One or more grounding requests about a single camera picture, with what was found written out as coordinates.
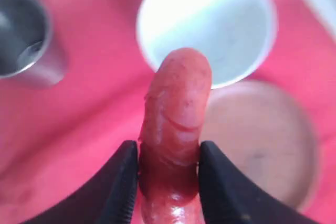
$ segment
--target white cup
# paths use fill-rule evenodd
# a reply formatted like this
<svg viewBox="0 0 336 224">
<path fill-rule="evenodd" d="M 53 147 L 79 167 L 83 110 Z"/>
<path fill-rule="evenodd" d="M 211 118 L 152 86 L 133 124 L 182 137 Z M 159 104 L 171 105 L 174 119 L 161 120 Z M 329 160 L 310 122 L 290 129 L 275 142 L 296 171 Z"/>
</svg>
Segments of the white cup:
<svg viewBox="0 0 336 224">
<path fill-rule="evenodd" d="M 143 0 L 136 26 L 138 43 L 154 71 L 172 50 L 192 47 L 210 62 L 212 88 L 255 71 L 278 28 L 272 0 Z"/>
</svg>

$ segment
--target red tablecloth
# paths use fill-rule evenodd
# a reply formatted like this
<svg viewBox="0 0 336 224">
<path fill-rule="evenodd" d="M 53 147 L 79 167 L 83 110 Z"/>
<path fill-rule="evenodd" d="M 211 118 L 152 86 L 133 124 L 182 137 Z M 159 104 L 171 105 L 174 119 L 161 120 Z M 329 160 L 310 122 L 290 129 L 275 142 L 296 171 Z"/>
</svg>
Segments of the red tablecloth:
<svg viewBox="0 0 336 224">
<path fill-rule="evenodd" d="M 135 41 L 141 0 L 42 0 L 70 69 L 48 90 L 0 82 L 0 216 L 23 221 L 87 181 L 137 139 L 153 72 Z M 321 173 L 307 215 L 336 223 L 336 45 L 302 0 L 275 0 L 278 39 L 253 75 L 289 91 L 314 123 Z M 134 223 L 138 223 L 138 208 Z"/>
</svg>

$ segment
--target stainless steel cup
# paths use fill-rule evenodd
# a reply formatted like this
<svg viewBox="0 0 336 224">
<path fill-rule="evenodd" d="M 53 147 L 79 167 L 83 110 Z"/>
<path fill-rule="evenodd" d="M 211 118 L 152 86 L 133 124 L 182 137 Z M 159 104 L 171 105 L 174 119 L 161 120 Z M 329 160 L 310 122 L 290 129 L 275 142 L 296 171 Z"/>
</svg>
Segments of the stainless steel cup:
<svg viewBox="0 0 336 224">
<path fill-rule="evenodd" d="M 50 17 L 38 0 L 0 0 L 0 79 L 57 84 L 67 69 Z"/>
</svg>

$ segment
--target metal cup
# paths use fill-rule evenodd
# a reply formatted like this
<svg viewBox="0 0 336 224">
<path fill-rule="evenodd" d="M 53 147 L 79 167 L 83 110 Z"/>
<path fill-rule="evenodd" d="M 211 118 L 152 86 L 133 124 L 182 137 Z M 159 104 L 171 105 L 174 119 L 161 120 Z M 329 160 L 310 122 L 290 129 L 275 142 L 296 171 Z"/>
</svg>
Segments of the metal cup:
<svg viewBox="0 0 336 224">
<path fill-rule="evenodd" d="M 57 84 L 67 69 L 52 23 L 38 0 L 0 0 L 0 79 Z"/>
</svg>

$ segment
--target round tan object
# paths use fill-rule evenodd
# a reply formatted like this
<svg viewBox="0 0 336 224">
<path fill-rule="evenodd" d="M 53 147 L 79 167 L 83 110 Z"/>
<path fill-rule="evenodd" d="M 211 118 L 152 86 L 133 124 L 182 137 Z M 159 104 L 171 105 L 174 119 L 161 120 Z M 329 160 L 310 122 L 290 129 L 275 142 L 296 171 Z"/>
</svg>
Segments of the round tan object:
<svg viewBox="0 0 336 224">
<path fill-rule="evenodd" d="M 317 144 L 307 117 L 280 89 L 243 81 L 212 90 L 201 141 L 214 141 L 253 182 L 292 208 L 307 199 Z"/>
</svg>

